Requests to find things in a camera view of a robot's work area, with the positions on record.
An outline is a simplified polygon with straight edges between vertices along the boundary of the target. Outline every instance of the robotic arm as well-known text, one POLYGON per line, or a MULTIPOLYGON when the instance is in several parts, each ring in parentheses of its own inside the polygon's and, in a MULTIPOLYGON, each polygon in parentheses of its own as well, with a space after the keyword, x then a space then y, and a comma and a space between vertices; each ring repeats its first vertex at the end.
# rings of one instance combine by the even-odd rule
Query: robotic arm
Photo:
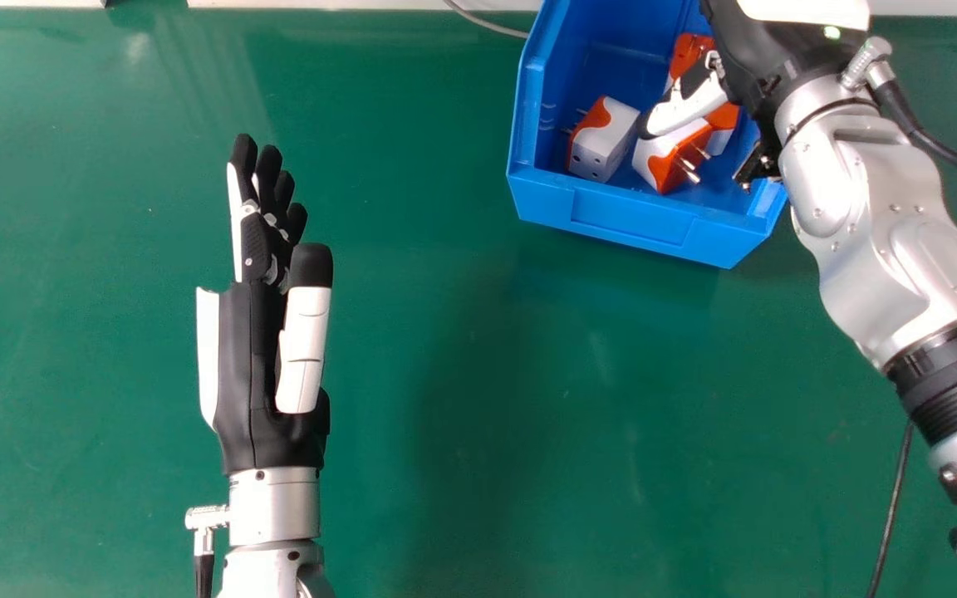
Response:
MULTIPOLYGON (((760 129, 738 182, 747 189, 778 166, 825 309, 894 383, 957 504, 957 227, 937 167, 911 144, 916 126, 888 64, 891 46, 866 39, 866 0, 701 7, 718 48, 711 80, 760 129), (882 118, 878 103, 900 118, 882 118)), ((715 92, 705 81, 679 106, 655 107, 643 125, 673 129, 675 113, 713 105, 715 92)), ((957 554, 957 529, 950 542, 957 554)))
POLYGON ((228 504, 187 511, 198 598, 213 594, 213 531, 227 527, 220 598, 333 598, 323 575, 319 474, 331 432, 320 387, 331 250, 299 243, 307 212, 273 146, 240 135, 228 161, 235 280, 197 290, 202 416, 228 504))

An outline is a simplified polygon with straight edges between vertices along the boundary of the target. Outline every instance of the green table surface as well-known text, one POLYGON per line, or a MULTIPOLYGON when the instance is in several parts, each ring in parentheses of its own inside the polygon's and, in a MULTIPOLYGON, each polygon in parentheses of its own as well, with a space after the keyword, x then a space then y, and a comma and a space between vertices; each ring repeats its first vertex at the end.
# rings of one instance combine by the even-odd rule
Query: green table surface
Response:
MULTIPOLYGON (((875 30, 957 147, 957 20, 875 30)), ((0 11, 0 596, 193 594, 183 513, 227 496, 194 287, 231 277, 242 131, 337 257, 339 596, 861 596, 904 416, 812 258, 787 219, 732 272, 520 223, 519 52, 448 13, 0 11)), ((923 457, 885 597, 957 596, 923 457)))

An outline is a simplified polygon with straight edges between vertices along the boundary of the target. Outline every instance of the blue plastic bin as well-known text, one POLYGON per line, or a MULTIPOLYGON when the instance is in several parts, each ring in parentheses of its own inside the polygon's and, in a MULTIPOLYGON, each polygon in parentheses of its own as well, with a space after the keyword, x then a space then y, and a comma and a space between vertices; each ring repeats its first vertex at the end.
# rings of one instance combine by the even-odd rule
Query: blue plastic bin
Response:
POLYGON ((645 184, 628 155, 606 184, 567 174, 562 130, 574 128, 577 110, 603 95, 648 110, 683 32, 710 35, 696 0, 546 0, 523 48, 508 156, 521 219, 721 268, 766 241, 786 194, 768 181, 751 194, 734 184, 758 136, 747 116, 725 153, 699 168, 703 183, 667 196, 645 184))

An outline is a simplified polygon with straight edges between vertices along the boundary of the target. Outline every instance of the white wall edge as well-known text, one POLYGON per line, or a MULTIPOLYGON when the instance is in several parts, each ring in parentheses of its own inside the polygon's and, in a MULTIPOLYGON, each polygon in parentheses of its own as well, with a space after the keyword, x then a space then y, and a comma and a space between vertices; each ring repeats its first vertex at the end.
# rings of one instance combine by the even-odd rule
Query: white wall edge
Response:
POLYGON ((0 0, 0 8, 104 8, 102 0, 0 0))
MULTIPOLYGON (((441 0, 187 0, 191 8, 322 8, 322 10, 444 11, 441 0)), ((472 11, 536 12, 542 0, 459 0, 472 11)), ((870 0, 875 15, 956 16, 957 0, 870 0)))

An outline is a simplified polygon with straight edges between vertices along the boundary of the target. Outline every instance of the gray cable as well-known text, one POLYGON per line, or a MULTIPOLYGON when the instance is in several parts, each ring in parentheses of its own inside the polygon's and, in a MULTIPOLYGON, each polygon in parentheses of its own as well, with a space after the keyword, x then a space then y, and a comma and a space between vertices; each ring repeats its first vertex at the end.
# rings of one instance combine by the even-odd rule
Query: gray cable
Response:
POLYGON ((488 29, 490 31, 496 31, 502 35, 510 35, 510 37, 517 37, 520 39, 527 39, 528 37, 531 36, 531 34, 529 34, 528 32, 519 31, 518 29, 512 29, 511 27, 501 26, 501 24, 497 24, 495 22, 489 22, 486 19, 476 17, 473 14, 471 14, 471 12, 464 10, 463 7, 460 7, 460 5, 454 2, 453 0, 442 0, 442 2, 444 2, 445 5, 447 5, 447 7, 452 8, 452 10, 455 11, 457 15, 460 15, 468 19, 469 22, 478 24, 479 27, 485 27, 485 29, 488 29))

